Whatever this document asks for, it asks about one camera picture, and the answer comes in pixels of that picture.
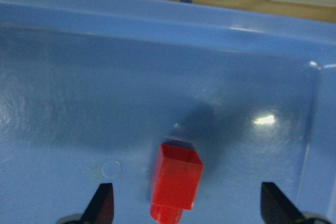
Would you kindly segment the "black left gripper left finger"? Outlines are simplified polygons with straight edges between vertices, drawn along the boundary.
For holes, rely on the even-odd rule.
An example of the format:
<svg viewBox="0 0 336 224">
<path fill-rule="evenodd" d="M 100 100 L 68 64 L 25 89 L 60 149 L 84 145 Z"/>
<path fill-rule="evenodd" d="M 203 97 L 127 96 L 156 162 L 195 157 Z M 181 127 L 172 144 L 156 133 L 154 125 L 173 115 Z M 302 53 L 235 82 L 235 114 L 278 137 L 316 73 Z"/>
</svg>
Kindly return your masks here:
<svg viewBox="0 0 336 224">
<path fill-rule="evenodd" d="M 89 205 L 80 218 L 80 223 L 113 223 L 114 194 L 112 183 L 99 185 Z"/>
</svg>

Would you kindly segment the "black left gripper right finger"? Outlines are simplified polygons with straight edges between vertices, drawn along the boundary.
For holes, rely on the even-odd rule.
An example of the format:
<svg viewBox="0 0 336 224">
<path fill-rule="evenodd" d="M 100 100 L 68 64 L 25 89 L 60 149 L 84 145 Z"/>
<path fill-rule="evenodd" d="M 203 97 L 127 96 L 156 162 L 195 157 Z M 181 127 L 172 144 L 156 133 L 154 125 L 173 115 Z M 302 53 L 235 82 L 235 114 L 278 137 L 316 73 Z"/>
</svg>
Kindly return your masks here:
<svg viewBox="0 0 336 224">
<path fill-rule="evenodd" d="M 301 212 L 273 182 L 262 182 L 260 215 L 264 223 L 332 223 L 319 214 Z"/>
</svg>

